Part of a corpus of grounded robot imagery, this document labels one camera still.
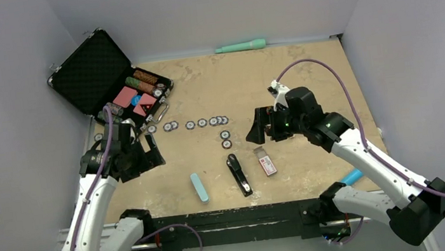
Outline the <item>black stapler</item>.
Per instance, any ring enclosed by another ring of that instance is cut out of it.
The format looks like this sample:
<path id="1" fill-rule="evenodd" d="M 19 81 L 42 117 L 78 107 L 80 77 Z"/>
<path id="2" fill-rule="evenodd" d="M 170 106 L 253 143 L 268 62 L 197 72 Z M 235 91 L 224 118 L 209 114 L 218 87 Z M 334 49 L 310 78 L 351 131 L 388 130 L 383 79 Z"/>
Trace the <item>black stapler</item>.
<path id="1" fill-rule="evenodd" d="M 250 196 L 253 193 L 253 190 L 243 173 L 243 169 L 236 155 L 229 154 L 227 156 L 226 164 L 243 195 L 245 197 Z"/>

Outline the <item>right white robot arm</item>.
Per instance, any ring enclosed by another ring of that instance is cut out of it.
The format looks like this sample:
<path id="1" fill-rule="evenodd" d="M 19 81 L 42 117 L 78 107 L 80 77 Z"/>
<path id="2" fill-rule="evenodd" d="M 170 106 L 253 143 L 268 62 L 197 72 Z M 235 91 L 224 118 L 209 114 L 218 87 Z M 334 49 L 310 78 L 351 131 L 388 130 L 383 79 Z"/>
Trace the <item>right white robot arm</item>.
<path id="1" fill-rule="evenodd" d="M 407 170 L 371 143 L 362 140 L 359 128 L 337 112 L 327 112 L 306 87 L 274 94 L 273 106 L 255 109 L 246 141 L 264 144 L 302 135 L 309 143 L 352 164 L 383 191 L 359 191 L 335 182 L 319 197 L 318 217 L 336 219 L 340 214 L 357 214 L 392 229 L 402 241 L 418 246 L 445 218 L 445 182 L 428 181 Z"/>

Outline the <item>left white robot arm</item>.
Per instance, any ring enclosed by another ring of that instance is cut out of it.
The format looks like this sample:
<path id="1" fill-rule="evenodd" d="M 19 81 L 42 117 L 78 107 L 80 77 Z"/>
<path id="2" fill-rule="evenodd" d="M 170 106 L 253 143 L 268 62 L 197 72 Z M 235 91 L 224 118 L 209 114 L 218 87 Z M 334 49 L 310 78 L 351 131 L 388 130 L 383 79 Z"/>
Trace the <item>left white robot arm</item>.
<path id="1" fill-rule="evenodd" d="M 61 251 L 131 251 L 137 241 L 154 238 L 152 217 L 143 209 L 125 210 L 109 237 L 102 235 L 118 184 L 165 164 L 153 134 L 145 133 L 144 138 L 148 150 L 131 124 L 107 124 L 102 138 L 81 157 L 75 212 Z"/>

